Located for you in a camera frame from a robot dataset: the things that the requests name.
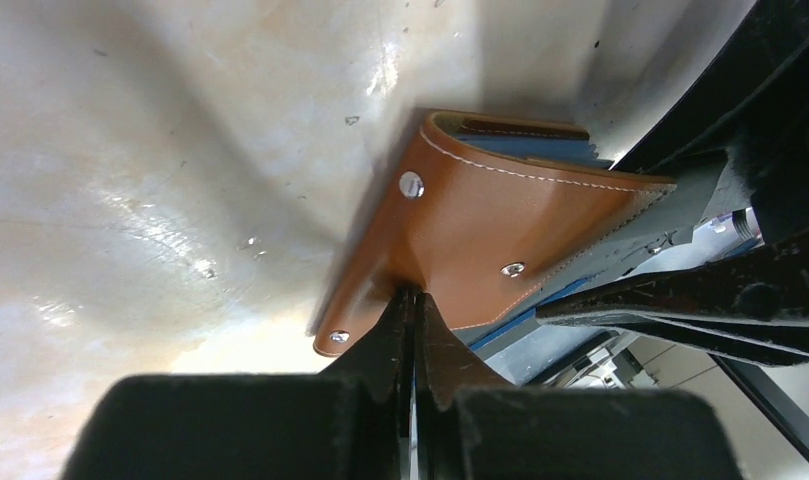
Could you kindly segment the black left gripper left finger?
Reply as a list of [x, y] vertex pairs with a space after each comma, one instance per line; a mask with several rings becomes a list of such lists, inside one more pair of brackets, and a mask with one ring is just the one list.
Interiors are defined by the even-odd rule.
[[134, 375], [107, 390], [66, 479], [397, 479], [416, 293], [316, 374]]

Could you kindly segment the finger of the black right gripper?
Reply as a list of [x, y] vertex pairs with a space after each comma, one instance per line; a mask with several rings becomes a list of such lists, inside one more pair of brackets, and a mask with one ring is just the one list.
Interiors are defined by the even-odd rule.
[[809, 230], [687, 270], [549, 302], [543, 324], [625, 330], [765, 366], [809, 363]]
[[770, 243], [809, 229], [809, 1], [758, 1], [684, 96], [619, 162], [676, 190], [627, 237], [751, 207]]

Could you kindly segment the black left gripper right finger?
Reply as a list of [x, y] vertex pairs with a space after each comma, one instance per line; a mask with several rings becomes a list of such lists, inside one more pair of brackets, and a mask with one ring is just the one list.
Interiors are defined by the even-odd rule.
[[517, 387], [414, 304], [424, 479], [739, 479], [713, 408], [678, 391]]

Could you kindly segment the brown leather card holder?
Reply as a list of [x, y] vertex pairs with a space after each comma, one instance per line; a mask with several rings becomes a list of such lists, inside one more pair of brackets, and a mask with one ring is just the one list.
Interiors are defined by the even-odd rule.
[[561, 270], [676, 187], [586, 166], [581, 127], [430, 112], [388, 181], [320, 314], [314, 350], [337, 357], [402, 286], [453, 330], [504, 319]]

